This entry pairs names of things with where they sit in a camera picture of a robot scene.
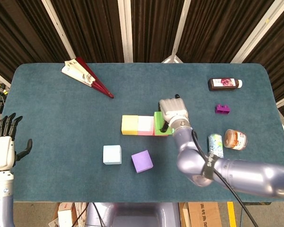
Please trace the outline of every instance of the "teal tablecloth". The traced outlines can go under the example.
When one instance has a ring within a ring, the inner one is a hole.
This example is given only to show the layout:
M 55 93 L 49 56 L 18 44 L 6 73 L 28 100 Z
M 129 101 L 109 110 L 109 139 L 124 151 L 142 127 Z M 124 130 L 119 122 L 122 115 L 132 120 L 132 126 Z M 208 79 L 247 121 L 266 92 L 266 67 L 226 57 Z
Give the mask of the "teal tablecloth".
M 192 184 L 176 167 L 172 136 L 123 136 L 123 114 L 153 115 L 158 101 L 176 93 L 204 150 L 211 133 L 247 134 L 243 151 L 224 148 L 225 158 L 284 165 L 284 132 L 267 72 L 258 64 L 89 64 L 115 95 L 104 94 L 62 74 L 63 64 L 18 67 L 3 114 L 23 115 L 16 150 L 29 138 L 33 149 L 14 167 L 16 201 L 232 201 L 216 183 Z M 234 77 L 243 87 L 210 92 L 212 77 Z M 214 113 L 228 105 L 229 115 Z M 122 164 L 102 163 L 103 145 L 122 147 Z M 131 155 L 148 149 L 153 169 L 137 174 Z M 271 199 L 240 194 L 244 201 Z

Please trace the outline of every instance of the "black cable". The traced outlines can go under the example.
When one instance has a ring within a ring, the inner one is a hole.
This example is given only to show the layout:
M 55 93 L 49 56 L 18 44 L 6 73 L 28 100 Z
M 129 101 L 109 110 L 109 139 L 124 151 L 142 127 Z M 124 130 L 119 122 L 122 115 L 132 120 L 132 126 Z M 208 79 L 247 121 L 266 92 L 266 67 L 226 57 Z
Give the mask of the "black cable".
M 198 140 L 196 139 L 196 132 L 195 132 L 195 130 L 192 130 L 191 135 L 193 137 L 193 140 L 195 142 L 196 147 L 198 148 L 199 155 L 204 159 L 204 161 L 206 161 L 206 156 L 205 156 L 204 152 L 202 151 L 202 149 L 201 149 L 201 147 L 200 147 L 200 145 L 198 143 Z M 244 203 L 242 202 L 240 197 L 232 189 L 230 184 L 226 181 L 226 179 L 224 179 L 223 176 L 215 168 L 213 169 L 213 172 L 219 177 L 219 179 L 225 184 L 225 186 L 230 190 L 230 192 L 233 194 L 233 196 L 237 199 L 237 201 L 239 202 L 239 204 L 241 205 L 243 210 L 245 210 L 245 212 L 246 212 L 247 216 L 249 217 L 249 219 L 251 220 L 252 224 L 255 227 L 258 227 L 256 221 L 254 220 L 254 218 L 252 217 L 252 215 L 250 214 L 250 212 L 248 211 L 248 209 L 246 208 L 246 206 L 244 205 Z
M 102 220 L 102 218 L 101 218 L 101 216 L 100 216 L 99 210 L 98 210 L 98 208 L 96 207 L 96 205 L 95 205 L 95 203 L 94 203 L 94 202 L 93 202 L 93 205 L 94 205 L 94 207 L 95 207 L 95 209 L 96 209 L 96 212 L 97 212 L 97 214 L 98 214 L 98 218 L 99 218 L 99 221 L 100 221 L 101 227 L 103 227 L 104 222 L 103 222 L 103 220 Z
M 83 215 L 83 213 L 86 211 L 88 206 L 89 206 L 89 202 L 86 204 L 86 208 L 82 211 L 82 213 L 79 215 L 79 217 L 77 217 L 77 219 L 75 220 L 74 224 L 72 224 L 71 227 L 74 227 L 76 225 L 76 223 L 78 222 L 79 218 Z

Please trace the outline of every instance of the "floor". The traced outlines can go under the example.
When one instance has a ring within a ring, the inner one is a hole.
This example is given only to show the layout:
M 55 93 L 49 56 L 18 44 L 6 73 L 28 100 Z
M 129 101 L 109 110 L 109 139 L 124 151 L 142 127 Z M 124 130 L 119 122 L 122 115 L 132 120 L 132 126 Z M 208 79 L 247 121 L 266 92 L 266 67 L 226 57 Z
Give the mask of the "floor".
M 56 203 L 50 202 L 18 202 L 14 203 L 14 221 L 16 227 L 45 227 L 52 221 Z M 219 203 L 220 216 L 223 227 L 229 227 L 227 203 Z M 241 207 L 234 203 L 237 226 L 242 222 L 243 227 L 252 227 L 247 215 L 243 213 L 241 220 Z M 273 202 L 271 205 L 248 206 L 248 210 L 260 227 L 284 227 L 284 202 Z

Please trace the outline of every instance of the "magenta toy piece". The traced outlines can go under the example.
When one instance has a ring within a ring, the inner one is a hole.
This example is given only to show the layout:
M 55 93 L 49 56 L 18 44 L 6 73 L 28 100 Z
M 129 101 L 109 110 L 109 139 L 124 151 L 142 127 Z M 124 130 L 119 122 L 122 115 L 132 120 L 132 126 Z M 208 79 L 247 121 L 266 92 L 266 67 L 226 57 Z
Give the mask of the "magenta toy piece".
M 218 104 L 214 110 L 216 114 L 229 114 L 231 109 L 227 105 Z

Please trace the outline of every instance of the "block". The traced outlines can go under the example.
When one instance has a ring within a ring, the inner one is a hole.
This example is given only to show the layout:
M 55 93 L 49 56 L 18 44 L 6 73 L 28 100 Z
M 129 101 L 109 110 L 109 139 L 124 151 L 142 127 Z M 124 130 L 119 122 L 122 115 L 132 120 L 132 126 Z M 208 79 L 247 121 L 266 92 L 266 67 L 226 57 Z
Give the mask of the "block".
M 153 116 L 138 116 L 138 135 L 153 135 Z
M 105 165 L 122 164 L 122 150 L 120 145 L 103 146 L 103 163 Z
M 148 150 L 132 155 L 132 160 L 137 173 L 153 168 Z
M 229 114 L 231 109 L 227 105 L 218 104 L 214 109 L 216 114 Z
M 154 114 L 154 132 L 155 136 L 168 136 L 171 135 L 170 127 L 167 129 L 165 133 L 161 132 L 160 129 L 164 125 L 164 119 L 162 116 L 162 112 L 155 112 Z
M 138 116 L 123 115 L 121 131 L 123 135 L 138 135 Z

